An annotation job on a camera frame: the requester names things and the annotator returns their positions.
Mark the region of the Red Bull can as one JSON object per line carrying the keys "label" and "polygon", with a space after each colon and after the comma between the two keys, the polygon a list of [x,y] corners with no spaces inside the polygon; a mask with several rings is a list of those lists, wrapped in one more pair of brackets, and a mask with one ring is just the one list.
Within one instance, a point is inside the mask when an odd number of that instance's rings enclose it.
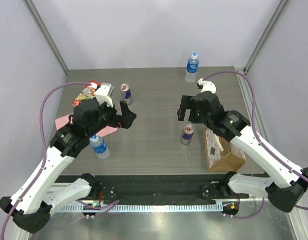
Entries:
{"label": "Red Bull can", "polygon": [[192,124],[185,125],[181,134],[181,143],[188,145],[192,140],[194,131]]}
{"label": "Red Bull can", "polygon": [[128,105],[132,103],[131,97],[131,88],[128,84],[123,83],[120,86],[122,100],[125,101]]}

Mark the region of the Pocari Sweat bottle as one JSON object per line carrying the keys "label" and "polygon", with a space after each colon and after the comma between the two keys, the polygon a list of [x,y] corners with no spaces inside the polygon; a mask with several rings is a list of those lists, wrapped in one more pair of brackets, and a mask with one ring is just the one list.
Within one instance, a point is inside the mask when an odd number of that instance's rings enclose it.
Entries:
{"label": "Pocari Sweat bottle", "polygon": [[110,150],[102,137],[95,134],[89,139],[89,143],[99,159],[109,158]]}
{"label": "Pocari Sweat bottle", "polygon": [[187,61],[185,82],[194,83],[196,80],[196,74],[199,67],[198,54],[193,52]]}

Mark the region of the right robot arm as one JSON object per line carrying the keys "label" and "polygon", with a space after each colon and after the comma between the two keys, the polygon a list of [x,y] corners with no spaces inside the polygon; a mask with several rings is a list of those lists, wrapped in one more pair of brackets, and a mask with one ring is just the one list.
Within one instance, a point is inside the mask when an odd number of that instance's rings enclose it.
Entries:
{"label": "right robot arm", "polygon": [[221,195],[249,194],[268,199],[279,210],[289,213],[308,189],[308,167],[302,168],[279,153],[256,131],[241,113],[224,110],[216,94],[206,91],[196,96],[183,95],[177,111],[183,121],[204,124],[217,136],[232,143],[250,156],[269,176],[245,176],[227,173],[219,185]]}

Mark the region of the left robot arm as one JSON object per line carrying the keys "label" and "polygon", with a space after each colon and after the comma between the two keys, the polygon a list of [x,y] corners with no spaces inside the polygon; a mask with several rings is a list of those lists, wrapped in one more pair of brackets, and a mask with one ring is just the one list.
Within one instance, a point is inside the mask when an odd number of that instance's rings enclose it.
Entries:
{"label": "left robot arm", "polygon": [[80,198],[93,200],[100,195],[100,182],[89,173],[84,173],[63,190],[53,194],[47,191],[99,131],[106,127],[131,127],[137,115],[123,100],[120,107],[121,114],[117,114],[114,106],[93,98],[83,100],[74,108],[68,123],[56,131],[42,161],[25,184],[12,196],[0,199],[0,208],[19,228],[34,234],[60,208]]}

